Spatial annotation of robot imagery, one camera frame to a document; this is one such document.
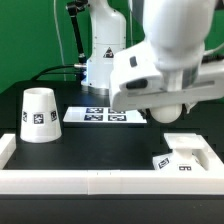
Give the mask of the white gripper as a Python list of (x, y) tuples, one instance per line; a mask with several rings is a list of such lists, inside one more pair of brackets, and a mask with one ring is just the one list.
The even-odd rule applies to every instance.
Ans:
[(119, 81), (113, 73), (110, 80), (111, 108), (117, 112), (142, 110), (141, 115), (147, 121), (151, 108), (184, 104), (189, 114), (198, 102), (223, 97), (224, 63), (203, 64), (194, 83), (179, 90), (165, 90), (163, 77), (156, 70), (150, 76), (129, 77), (126, 81)]

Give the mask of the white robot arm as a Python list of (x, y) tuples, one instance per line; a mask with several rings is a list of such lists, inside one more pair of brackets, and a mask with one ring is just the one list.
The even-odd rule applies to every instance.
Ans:
[(124, 16), (107, 0), (88, 0), (93, 48), (83, 88), (107, 95), (116, 112), (138, 110), (160, 123), (224, 97), (224, 61), (202, 63), (217, 2), (129, 0), (144, 40), (127, 48)]

